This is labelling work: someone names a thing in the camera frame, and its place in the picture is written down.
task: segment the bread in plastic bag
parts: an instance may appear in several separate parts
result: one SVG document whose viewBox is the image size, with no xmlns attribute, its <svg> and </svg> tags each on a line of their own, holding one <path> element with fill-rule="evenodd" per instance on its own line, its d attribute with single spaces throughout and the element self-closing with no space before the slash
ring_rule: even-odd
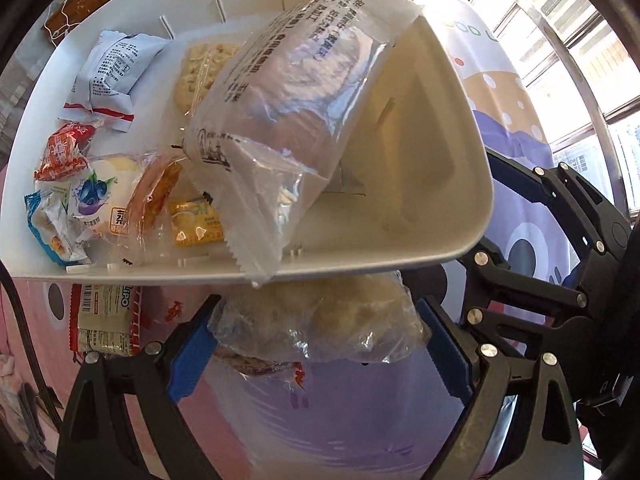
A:
<svg viewBox="0 0 640 480">
<path fill-rule="evenodd" d="M 390 363 L 431 336 L 394 272 L 239 285 L 210 330 L 232 351 L 268 362 Z"/>
<path fill-rule="evenodd" d="M 389 51 L 419 13 L 410 0 L 309 0 L 250 37 L 218 75 L 183 149 L 253 282 L 276 274 Z"/>
</svg>

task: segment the metal window bar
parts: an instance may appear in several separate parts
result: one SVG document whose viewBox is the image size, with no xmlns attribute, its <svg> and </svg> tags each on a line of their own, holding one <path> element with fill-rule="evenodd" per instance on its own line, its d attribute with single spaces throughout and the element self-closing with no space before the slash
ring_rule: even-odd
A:
<svg viewBox="0 0 640 480">
<path fill-rule="evenodd" d="M 626 216 L 628 216 L 628 204 L 626 200 L 625 183 L 622 176 L 622 169 L 620 168 L 620 161 L 613 144 L 613 139 L 607 127 L 607 122 L 604 118 L 600 105 L 593 94 L 591 86 L 587 82 L 582 73 L 582 70 L 576 63 L 575 59 L 567 49 L 566 45 L 562 42 L 556 30 L 549 23 L 546 16 L 533 5 L 529 0 L 514 0 L 515 3 L 533 20 L 542 34 L 546 37 L 546 40 L 551 44 L 551 47 L 556 51 L 560 61 L 564 64 L 569 76 L 571 76 L 584 105 L 587 108 L 591 123 L 598 137 L 602 153 L 604 154 L 605 164 L 607 167 L 607 173 L 609 173 L 609 180 L 611 182 L 611 190 L 613 193 L 613 200 L 616 207 Z"/>
</svg>

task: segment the clear plastic wrapper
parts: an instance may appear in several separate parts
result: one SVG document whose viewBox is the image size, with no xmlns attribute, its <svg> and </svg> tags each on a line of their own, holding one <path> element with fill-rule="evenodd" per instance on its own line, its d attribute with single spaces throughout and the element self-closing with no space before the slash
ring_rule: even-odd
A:
<svg viewBox="0 0 640 480">
<path fill-rule="evenodd" d="M 136 183 L 125 212 L 124 236 L 118 245 L 124 249 L 122 260 L 139 265 L 148 255 L 148 243 L 159 243 L 156 220 L 164 211 L 167 198 L 178 183 L 182 166 L 171 154 L 148 155 L 145 171 Z"/>
<path fill-rule="evenodd" d="M 431 330 L 398 273 L 236 286 L 209 329 L 224 346 L 268 362 L 394 362 Z"/>
<path fill-rule="evenodd" d="M 129 92 L 168 43 L 157 36 L 104 30 L 76 76 L 60 118 L 101 118 L 107 126 L 129 131 L 134 119 Z"/>
<path fill-rule="evenodd" d="M 24 197 L 27 224 L 51 261 L 60 266 L 89 264 L 82 242 L 82 224 L 68 216 L 65 195 L 38 190 Z"/>
<path fill-rule="evenodd" d="M 71 288 L 69 348 L 124 357 L 140 350 L 142 287 L 78 285 Z"/>
<path fill-rule="evenodd" d="M 410 0 L 309 0 L 249 38 L 218 75 L 183 148 L 252 281 L 277 272 L 389 51 L 419 13 Z"/>
</svg>

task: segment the red and white package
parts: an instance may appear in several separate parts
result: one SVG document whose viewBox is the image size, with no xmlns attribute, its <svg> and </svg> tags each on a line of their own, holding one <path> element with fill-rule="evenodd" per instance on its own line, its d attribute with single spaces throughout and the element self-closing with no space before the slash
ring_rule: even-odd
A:
<svg viewBox="0 0 640 480">
<path fill-rule="evenodd" d="M 104 30 L 76 76 L 60 119 L 101 118 L 115 130 L 129 131 L 133 122 L 129 92 L 168 43 L 157 36 Z"/>
<path fill-rule="evenodd" d="M 69 349 L 130 357 L 140 350 L 142 287 L 78 285 L 71 289 Z"/>
<path fill-rule="evenodd" d="M 88 167 L 82 152 L 96 131 L 90 124 L 66 123 L 47 140 L 35 180 L 53 182 Z"/>
</svg>

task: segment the snack package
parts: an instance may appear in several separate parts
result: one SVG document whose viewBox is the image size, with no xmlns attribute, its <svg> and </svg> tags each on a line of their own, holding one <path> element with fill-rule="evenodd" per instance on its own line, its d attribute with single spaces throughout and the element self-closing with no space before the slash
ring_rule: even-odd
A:
<svg viewBox="0 0 640 480">
<path fill-rule="evenodd" d="M 409 0 L 309 0 L 249 38 L 216 78 L 183 149 L 253 282 L 277 272 L 389 51 L 419 14 Z"/>
<path fill-rule="evenodd" d="M 60 113 L 61 119 L 105 124 L 126 132 L 133 122 L 129 92 L 169 40 L 104 30 L 80 69 Z"/>
<path fill-rule="evenodd" d="M 96 128 L 92 124 L 66 123 L 47 140 L 35 180 L 53 182 L 84 170 L 88 162 L 83 152 Z"/>
<path fill-rule="evenodd" d="M 89 168 L 72 179 L 69 214 L 96 237 L 126 234 L 127 206 L 144 170 L 139 157 L 90 158 Z"/>
<path fill-rule="evenodd" d="M 119 245 L 125 248 L 127 264 L 145 261 L 149 233 L 164 209 L 169 194 L 180 178 L 182 166 L 172 155 L 150 155 L 145 159 L 145 171 L 136 184 L 127 204 L 124 233 Z"/>
<path fill-rule="evenodd" d="M 216 210 L 204 197 L 171 202 L 172 240 L 178 247 L 209 244 L 225 239 Z"/>
<path fill-rule="evenodd" d="M 24 197 L 27 224 L 51 261 L 67 267 L 91 263 L 82 248 L 84 229 L 67 214 L 64 196 L 53 190 Z"/>
<path fill-rule="evenodd" d="M 269 362 L 391 363 L 431 336 L 394 272 L 236 286 L 209 329 L 234 352 Z"/>
<path fill-rule="evenodd" d="M 132 356 L 140 350 L 142 287 L 78 285 L 71 288 L 69 348 Z"/>
<path fill-rule="evenodd" d="M 216 346 L 213 358 L 227 364 L 245 379 L 271 377 L 284 380 L 291 386 L 305 389 L 306 371 L 300 362 L 273 363 L 255 357 L 245 357 L 220 344 Z"/>
<path fill-rule="evenodd" d="M 174 90 L 175 104 L 183 114 L 197 110 L 226 62 L 239 49 L 233 43 L 200 43 L 188 50 Z"/>
</svg>

